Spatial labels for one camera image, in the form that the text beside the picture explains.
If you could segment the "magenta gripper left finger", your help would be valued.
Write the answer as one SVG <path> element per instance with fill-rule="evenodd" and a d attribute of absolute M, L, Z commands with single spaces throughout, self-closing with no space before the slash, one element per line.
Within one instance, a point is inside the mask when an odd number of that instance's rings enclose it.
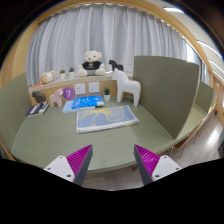
<path fill-rule="evenodd" d="M 88 145 L 68 156 L 59 155 L 44 170 L 81 186 L 84 182 L 92 155 L 93 147 Z"/>

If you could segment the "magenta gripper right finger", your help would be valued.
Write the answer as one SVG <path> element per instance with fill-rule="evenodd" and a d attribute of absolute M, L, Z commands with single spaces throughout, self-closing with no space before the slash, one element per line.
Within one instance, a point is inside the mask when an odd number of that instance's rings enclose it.
<path fill-rule="evenodd" d="M 181 170 L 168 155 L 158 156 L 139 145 L 134 145 L 134 157 L 144 185 Z"/>

